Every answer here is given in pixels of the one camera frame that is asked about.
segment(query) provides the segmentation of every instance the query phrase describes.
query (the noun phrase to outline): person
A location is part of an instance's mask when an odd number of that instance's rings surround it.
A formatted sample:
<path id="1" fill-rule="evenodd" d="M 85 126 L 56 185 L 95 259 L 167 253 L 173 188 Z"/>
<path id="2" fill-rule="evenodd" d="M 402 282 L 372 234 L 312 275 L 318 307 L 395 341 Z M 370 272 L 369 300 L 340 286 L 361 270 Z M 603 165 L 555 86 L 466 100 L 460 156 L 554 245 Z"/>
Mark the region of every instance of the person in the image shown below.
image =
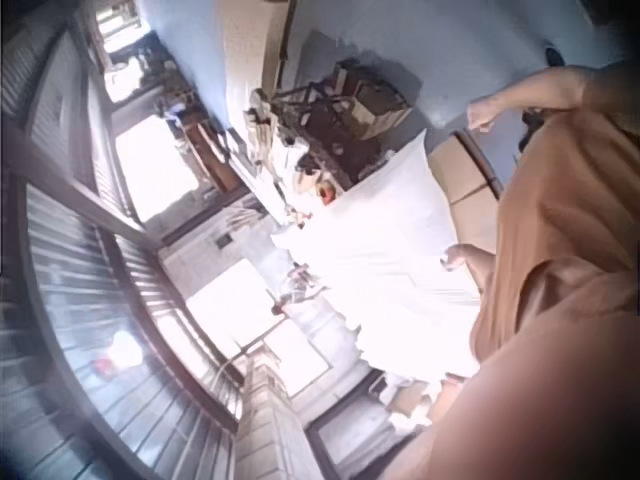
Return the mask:
<path id="1" fill-rule="evenodd" d="M 640 478 L 640 73 L 551 68 L 470 105 L 554 111 L 498 209 L 497 254 L 451 247 L 480 370 L 384 479 Z"/>
<path id="2" fill-rule="evenodd" d="M 317 298 L 322 292 L 327 290 L 326 286 L 320 285 L 319 279 L 309 272 L 307 264 L 300 265 L 293 262 L 294 268 L 287 274 L 282 287 L 282 293 L 273 307 L 271 313 L 274 316 L 284 314 L 284 307 L 287 305 L 299 304 Z"/>

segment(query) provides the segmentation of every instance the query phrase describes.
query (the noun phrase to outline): white cloth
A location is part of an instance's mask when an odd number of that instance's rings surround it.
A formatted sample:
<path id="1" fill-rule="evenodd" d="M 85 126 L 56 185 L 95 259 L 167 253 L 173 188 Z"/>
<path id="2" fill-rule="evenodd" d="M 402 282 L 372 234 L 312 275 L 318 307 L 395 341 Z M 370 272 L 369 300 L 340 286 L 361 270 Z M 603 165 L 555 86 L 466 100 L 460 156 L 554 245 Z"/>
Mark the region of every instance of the white cloth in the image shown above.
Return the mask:
<path id="1" fill-rule="evenodd" d="M 469 335 L 480 299 L 466 269 L 440 265 L 457 238 L 424 137 L 277 243 L 330 287 L 325 298 L 348 327 L 362 327 L 363 359 L 433 382 L 445 372 L 476 372 Z"/>

